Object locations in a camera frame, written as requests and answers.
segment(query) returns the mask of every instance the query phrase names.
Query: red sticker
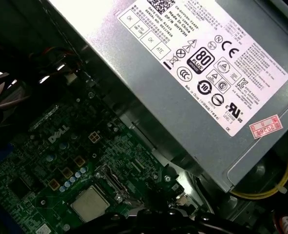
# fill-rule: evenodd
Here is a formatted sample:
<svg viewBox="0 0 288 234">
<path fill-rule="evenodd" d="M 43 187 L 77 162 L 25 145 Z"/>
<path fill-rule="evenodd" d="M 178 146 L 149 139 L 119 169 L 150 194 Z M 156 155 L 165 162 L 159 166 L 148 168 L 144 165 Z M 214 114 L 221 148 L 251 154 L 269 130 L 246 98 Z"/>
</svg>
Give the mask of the red sticker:
<svg viewBox="0 0 288 234">
<path fill-rule="evenodd" d="M 283 126 L 278 115 L 274 115 L 250 125 L 254 139 L 261 138 L 282 128 Z"/>
</svg>

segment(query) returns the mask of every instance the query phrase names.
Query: metal case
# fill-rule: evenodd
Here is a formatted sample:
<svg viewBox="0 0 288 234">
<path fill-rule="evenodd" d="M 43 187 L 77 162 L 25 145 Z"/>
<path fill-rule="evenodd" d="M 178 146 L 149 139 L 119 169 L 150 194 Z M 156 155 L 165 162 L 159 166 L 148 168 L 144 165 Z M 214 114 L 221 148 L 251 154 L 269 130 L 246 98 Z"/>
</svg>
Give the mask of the metal case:
<svg viewBox="0 0 288 234">
<path fill-rule="evenodd" d="M 288 129 L 288 81 L 230 137 L 117 15 L 134 0 L 49 0 L 120 80 L 224 191 L 229 191 Z M 217 2 L 288 72 L 288 34 L 255 1 Z M 254 140 L 249 124 L 278 114 L 284 129 Z"/>
</svg>

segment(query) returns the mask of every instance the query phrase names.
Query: dell logo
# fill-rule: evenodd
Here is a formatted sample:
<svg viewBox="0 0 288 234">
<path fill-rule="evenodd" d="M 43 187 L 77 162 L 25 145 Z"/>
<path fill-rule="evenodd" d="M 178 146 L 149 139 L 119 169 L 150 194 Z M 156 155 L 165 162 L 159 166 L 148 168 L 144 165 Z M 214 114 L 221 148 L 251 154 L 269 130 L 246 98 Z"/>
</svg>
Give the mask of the dell logo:
<svg viewBox="0 0 288 234">
<path fill-rule="evenodd" d="M 67 132 L 69 129 L 69 127 L 63 125 L 62 128 L 59 128 L 57 132 L 54 132 L 54 134 L 48 138 L 49 142 L 53 144 L 58 138 L 61 137 L 61 135 L 65 134 L 65 132 Z"/>
</svg>

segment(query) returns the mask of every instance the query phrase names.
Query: power supply unit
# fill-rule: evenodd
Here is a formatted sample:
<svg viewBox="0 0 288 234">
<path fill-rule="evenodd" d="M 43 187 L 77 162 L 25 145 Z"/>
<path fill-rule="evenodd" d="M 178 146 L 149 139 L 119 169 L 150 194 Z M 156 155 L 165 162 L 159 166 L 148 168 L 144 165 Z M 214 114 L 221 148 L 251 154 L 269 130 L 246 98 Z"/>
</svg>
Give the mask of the power supply unit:
<svg viewBox="0 0 288 234">
<path fill-rule="evenodd" d="M 288 129 L 288 30 L 258 1 L 49 2 L 225 192 Z"/>
</svg>

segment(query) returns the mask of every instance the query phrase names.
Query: motherboard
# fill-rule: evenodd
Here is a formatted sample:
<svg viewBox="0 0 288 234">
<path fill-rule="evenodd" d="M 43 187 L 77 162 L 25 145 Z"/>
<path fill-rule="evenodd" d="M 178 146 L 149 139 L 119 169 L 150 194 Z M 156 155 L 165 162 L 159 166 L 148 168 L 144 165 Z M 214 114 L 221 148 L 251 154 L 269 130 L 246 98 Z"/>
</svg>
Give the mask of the motherboard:
<svg viewBox="0 0 288 234">
<path fill-rule="evenodd" d="M 156 160 L 93 86 L 77 78 L 64 89 L 2 153 L 0 205 L 22 231 L 64 233 L 107 212 L 127 216 L 174 203 L 184 192 L 176 172 Z"/>
</svg>

